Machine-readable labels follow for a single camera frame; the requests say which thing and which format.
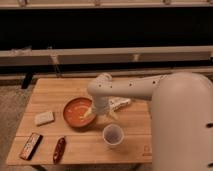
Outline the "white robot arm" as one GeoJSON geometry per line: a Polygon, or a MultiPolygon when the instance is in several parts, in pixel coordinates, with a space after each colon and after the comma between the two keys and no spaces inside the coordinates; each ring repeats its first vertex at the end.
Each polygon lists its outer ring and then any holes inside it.
{"type": "Polygon", "coordinates": [[[97,115],[110,96],[150,102],[153,171],[213,171],[213,82],[192,72],[114,81],[103,73],[87,87],[97,115]]]}

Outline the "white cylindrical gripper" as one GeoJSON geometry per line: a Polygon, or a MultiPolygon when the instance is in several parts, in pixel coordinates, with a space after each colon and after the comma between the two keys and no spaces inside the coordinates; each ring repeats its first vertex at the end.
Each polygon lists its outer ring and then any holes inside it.
{"type": "MultiPolygon", "coordinates": [[[[97,115],[107,114],[110,110],[109,99],[107,97],[93,97],[92,108],[88,108],[82,118],[87,118],[92,115],[92,112],[97,115]]],[[[118,120],[118,115],[114,111],[109,112],[109,117],[118,120]]]]}

